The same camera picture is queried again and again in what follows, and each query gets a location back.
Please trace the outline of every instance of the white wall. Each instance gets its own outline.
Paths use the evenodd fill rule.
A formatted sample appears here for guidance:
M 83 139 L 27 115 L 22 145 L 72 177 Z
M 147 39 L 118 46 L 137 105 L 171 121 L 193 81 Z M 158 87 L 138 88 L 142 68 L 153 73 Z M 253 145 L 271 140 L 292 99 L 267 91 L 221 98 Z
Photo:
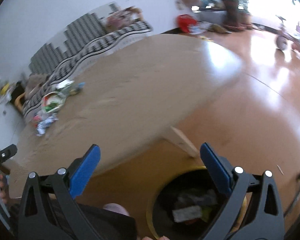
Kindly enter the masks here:
M 0 77 L 19 78 L 33 54 L 58 31 L 90 10 L 116 1 L 143 10 L 154 34 L 176 27 L 175 0 L 4 0 L 0 6 Z

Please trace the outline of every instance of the wooden table leg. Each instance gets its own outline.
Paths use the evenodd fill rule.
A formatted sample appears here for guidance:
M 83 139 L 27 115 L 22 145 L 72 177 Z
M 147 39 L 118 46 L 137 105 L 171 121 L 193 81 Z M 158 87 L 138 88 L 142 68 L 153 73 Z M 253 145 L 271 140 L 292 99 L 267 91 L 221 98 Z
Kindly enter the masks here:
M 169 129 L 162 134 L 162 137 L 184 150 L 191 157 L 195 158 L 199 156 L 198 149 L 181 130 L 170 126 Z

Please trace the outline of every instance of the round wooden table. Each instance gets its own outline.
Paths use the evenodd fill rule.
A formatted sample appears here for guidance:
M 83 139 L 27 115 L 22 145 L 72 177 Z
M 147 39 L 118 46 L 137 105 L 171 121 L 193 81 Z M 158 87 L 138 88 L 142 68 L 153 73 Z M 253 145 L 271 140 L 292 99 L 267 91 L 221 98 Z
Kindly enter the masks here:
M 22 132 L 10 196 L 21 197 L 29 172 L 53 174 L 91 144 L 101 148 L 96 174 L 131 159 L 234 82 L 241 65 L 222 46 L 173 34 L 147 37 L 100 58 L 76 78 L 86 83 L 83 91 L 67 98 L 44 136 L 37 137 L 31 124 Z

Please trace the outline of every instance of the window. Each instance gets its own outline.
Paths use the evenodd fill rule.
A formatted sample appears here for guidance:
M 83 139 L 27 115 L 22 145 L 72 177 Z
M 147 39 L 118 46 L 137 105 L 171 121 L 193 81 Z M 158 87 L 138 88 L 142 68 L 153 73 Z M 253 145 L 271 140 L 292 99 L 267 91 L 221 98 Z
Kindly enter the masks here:
M 277 29 L 280 20 L 276 15 L 284 17 L 285 25 L 290 32 L 295 31 L 300 21 L 300 3 L 292 0 L 248 0 L 248 10 L 252 21 Z

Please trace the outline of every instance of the white cabinet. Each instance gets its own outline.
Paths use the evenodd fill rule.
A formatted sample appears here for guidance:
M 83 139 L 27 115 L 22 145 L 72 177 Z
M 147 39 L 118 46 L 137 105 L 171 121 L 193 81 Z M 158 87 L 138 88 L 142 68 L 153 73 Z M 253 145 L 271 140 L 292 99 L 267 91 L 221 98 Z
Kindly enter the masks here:
M 11 103 L 0 103 L 0 150 L 10 144 L 17 145 L 25 123 L 22 115 Z

